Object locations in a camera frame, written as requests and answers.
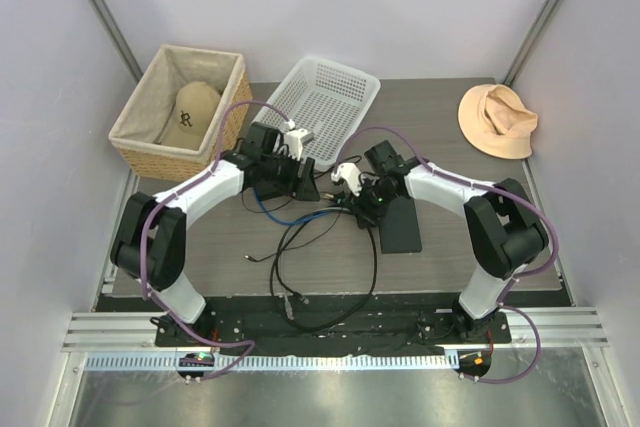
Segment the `black network switch box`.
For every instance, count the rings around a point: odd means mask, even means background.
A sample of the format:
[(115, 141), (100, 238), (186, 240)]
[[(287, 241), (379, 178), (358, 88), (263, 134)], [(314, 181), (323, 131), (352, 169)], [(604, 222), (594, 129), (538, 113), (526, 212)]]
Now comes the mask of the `black network switch box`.
[(413, 199), (396, 198), (379, 225), (383, 254), (420, 253), (423, 249), (420, 226)]

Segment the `white plastic mesh basket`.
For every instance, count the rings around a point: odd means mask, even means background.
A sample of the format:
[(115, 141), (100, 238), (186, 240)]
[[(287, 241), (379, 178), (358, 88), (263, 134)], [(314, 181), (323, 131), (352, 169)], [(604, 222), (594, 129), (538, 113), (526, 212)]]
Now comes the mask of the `white plastic mesh basket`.
[(346, 139), (359, 127), (381, 82), (366, 72), (338, 62), (306, 56), (299, 60), (268, 98), (254, 120), (284, 129), (286, 114), (298, 128), (314, 134), (304, 148), (324, 171), (337, 160)]

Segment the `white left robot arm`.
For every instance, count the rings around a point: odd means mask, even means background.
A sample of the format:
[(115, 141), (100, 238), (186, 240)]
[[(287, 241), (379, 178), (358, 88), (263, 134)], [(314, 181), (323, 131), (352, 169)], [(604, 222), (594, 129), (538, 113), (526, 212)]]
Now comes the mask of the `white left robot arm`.
[(315, 162), (305, 154), (313, 138), (304, 128), (281, 132), (254, 122), (246, 139), (200, 173), (165, 192), (135, 193), (127, 200), (110, 261), (139, 282), (190, 345), (212, 341), (215, 320), (210, 303), (184, 271), (188, 229), (225, 200), (258, 185), (296, 200), (318, 201)]

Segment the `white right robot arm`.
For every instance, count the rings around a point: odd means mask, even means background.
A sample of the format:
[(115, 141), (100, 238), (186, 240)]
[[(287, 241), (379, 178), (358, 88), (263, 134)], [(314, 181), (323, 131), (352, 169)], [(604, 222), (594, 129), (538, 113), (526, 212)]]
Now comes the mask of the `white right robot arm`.
[(522, 185), (511, 178), (491, 183), (460, 177), (424, 158), (405, 160), (387, 141), (366, 151), (365, 157), (372, 180), (347, 162), (331, 175), (333, 182), (346, 183), (349, 202), (363, 221), (378, 225), (389, 204), (400, 197), (434, 204), (466, 221), (475, 269), (453, 302), (451, 327), (460, 340), (477, 340), (508, 287), (549, 244)]

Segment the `black power adapter brick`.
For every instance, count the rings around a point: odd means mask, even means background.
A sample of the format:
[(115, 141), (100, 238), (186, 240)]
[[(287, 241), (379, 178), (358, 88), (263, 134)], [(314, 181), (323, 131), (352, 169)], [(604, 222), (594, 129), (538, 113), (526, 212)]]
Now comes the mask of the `black power adapter brick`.
[(274, 182), (259, 182), (254, 187), (255, 194), (260, 201), (267, 201), (276, 198), (290, 198), (288, 189), (282, 184)]

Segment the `beige baseball cap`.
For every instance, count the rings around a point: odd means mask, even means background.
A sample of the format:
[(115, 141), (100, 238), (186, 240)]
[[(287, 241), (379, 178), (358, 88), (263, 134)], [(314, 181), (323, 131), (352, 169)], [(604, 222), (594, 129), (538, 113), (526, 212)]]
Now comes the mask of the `beige baseball cap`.
[(160, 144), (198, 151), (220, 103), (219, 92), (203, 81), (193, 81), (176, 95)]

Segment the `wicker basket with liner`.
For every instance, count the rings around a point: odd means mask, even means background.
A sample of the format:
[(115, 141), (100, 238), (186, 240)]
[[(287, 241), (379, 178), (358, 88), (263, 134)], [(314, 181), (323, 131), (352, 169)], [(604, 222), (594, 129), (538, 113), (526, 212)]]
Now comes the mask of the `wicker basket with liner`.
[(253, 98), (245, 60), (235, 52), (164, 44), (109, 133), (140, 177), (184, 181), (232, 148)]

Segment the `peach bucket hat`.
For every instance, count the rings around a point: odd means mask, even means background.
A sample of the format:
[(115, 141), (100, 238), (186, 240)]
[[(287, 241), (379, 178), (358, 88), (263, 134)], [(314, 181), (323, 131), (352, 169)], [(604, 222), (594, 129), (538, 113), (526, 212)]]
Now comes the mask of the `peach bucket hat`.
[(524, 160), (533, 153), (531, 136), (538, 126), (538, 115), (505, 85), (470, 88), (460, 100), (458, 123), (465, 139), (487, 155)]

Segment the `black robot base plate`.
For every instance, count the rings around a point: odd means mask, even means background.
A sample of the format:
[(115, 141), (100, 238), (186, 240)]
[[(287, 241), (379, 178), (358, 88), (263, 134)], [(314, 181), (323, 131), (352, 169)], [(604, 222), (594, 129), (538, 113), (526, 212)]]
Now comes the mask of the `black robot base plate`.
[(154, 312), (158, 346), (196, 344), (201, 338), (222, 343), (245, 339), (256, 354), (342, 356), (395, 353), (454, 344), (506, 345), (512, 336), (506, 315), (497, 312), (484, 334), (460, 338), (452, 325), (454, 296), (444, 294), (311, 295), (208, 297), (199, 320), (183, 330), (151, 301), (103, 296), (97, 310)]

